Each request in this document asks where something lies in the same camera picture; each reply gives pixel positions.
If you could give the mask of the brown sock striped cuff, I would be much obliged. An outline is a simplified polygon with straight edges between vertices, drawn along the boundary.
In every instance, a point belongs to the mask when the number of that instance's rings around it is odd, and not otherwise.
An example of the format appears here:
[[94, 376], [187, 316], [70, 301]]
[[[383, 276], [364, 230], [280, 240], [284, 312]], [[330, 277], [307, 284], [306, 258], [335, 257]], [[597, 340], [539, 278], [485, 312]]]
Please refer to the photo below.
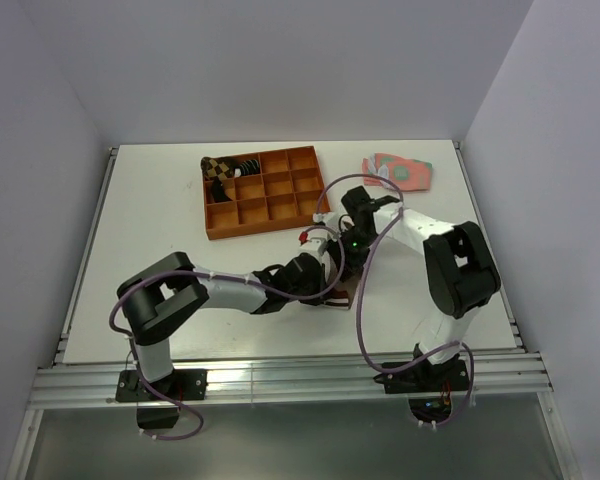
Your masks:
[[358, 284], [358, 277], [351, 277], [346, 281], [340, 281], [326, 294], [323, 306], [326, 308], [350, 310], [354, 303]]

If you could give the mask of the black white striped sock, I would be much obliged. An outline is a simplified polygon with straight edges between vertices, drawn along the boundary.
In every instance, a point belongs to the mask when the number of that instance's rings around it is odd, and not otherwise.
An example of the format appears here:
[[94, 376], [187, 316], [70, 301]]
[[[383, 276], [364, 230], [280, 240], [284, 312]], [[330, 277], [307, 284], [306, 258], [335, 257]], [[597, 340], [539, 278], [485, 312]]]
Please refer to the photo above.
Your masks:
[[256, 158], [250, 158], [239, 162], [234, 169], [234, 177], [259, 175], [261, 173], [260, 162]]

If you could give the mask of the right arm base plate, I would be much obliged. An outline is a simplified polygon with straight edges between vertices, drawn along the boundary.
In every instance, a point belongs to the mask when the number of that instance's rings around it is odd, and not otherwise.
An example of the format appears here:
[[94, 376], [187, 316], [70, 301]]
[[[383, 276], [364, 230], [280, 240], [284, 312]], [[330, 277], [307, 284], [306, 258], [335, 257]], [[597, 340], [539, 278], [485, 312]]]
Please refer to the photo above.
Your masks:
[[382, 385], [386, 394], [453, 393], [470, 387], [470, 375], [459, 354], [441, 364], [425, 360], [397, 374], [379, 373], [373, 381]]

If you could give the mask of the checkered brown rolled sock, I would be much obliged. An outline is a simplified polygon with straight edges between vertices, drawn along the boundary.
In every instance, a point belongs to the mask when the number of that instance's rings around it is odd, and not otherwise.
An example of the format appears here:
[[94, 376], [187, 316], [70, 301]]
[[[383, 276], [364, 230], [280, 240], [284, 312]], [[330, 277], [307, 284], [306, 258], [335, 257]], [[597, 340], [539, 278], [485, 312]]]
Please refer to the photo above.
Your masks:
[[211, 182], [211, 196], [215, 203], [230, 202], [223, 182], [232, 179], [240, 172], [239, 162], [234, 157], [208, 157], [200, 161], [200, 168], [205, 181]]

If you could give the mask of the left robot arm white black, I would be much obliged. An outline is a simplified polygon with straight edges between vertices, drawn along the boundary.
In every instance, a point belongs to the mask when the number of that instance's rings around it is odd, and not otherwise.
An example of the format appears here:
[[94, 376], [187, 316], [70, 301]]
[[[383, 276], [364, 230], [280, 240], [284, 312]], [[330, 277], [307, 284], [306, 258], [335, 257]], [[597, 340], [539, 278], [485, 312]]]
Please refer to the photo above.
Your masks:
[[229, 309], [250, 315], [276, 313], [291, 302], [322, 304], [346, 269], [341, 254], [317, 259], [301, 253], [285, 265], [242, 276], [194, 265], [186, 253], [167, 255], [123, 282], [117, 307], [131, 331], [139, 388], [163, 399], [175, 386], [169, 339], [199, 310]]

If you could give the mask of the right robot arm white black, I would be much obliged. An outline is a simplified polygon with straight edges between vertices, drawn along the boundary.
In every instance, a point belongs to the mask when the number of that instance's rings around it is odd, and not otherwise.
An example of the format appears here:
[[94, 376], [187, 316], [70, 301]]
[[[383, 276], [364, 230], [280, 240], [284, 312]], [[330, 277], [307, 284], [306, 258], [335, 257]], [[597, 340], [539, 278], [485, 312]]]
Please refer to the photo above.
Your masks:
[[[415, 383], [432, 390], [460, 361], [464, 336], [479, 309], [501, 288], [501, 278], [481, 228], [434, 219], [403, 207], [396, 197], [373, 199], [360, 186], [342, 197], [353, 226], [342, 235], [345, 267], [361, 274], [356, 304], [356, 335], [369, 366], [385, 376], [412, 371]], [[414, 359], [399, 367], [383, 367], [368, 355], [362, 332], [364, 295], [380, 242], [391, 238], [424, 258], [430, 298], [435, 306], [414, 347]]]

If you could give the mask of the aluminium rail frame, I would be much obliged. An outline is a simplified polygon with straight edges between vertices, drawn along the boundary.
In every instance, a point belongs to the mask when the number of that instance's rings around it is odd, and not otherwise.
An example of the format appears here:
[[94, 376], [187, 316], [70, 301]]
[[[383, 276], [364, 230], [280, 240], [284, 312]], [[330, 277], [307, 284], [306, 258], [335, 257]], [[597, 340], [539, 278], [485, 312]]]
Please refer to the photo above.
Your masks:
[[[381, 399], [376, 372], [359, 356], [244, 361], [177, 362], [179, 370], [204, 369], [204, 402], [210, 405]], [[30, 410], [118, 407], [122, 364], [59, 365], [36, 373]], [[476, 395], [553, 390], [538, 353], [512, 351], [475, 356]]]

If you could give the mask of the pink green dotted sock pair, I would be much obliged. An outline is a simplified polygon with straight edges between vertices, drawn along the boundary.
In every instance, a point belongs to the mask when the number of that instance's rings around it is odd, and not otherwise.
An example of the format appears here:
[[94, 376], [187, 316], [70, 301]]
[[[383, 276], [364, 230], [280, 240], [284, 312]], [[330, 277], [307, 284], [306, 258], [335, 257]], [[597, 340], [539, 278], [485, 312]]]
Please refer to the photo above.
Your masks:
[[361, 170], [377, 176], [377, 179], [365, 177], [365, 185], [391, 189], [387, 183], [390, 180], [402, 192], [428, 191], [433, 176], [431, 163], [388, 153], [373, 153], [364, 158]]

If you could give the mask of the orange compartment tray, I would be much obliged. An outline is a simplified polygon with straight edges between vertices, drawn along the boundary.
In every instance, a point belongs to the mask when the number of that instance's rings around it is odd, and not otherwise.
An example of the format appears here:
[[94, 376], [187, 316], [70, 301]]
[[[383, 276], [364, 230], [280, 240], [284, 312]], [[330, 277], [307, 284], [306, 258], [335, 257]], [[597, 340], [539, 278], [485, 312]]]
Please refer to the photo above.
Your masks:
[[213, 201], [211, 182], [203, 179], [205, 227], [211, 240], [309, 226], [314, 213], [331, 210], [312, 146], [221, 157], [238, 162], [256, 158], [261, 173], [224, 181], [231, 198], [224, 203]]

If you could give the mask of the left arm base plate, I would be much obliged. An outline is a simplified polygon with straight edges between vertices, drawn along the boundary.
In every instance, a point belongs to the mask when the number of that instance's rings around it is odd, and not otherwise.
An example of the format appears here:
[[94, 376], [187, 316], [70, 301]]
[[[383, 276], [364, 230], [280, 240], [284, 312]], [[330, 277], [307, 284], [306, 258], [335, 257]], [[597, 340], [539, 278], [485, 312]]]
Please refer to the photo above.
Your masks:
[[[161, 394], [178, 401], [197, 401], [205, 398], [207, 371], [205, 369], [174, 370], [167, 377], [153, 382], [151, 386]], [[115, 401], [118, 403], [136, 403], [158, 401], [141, 382], [136, 370], [124, 370], [120, 373]]]

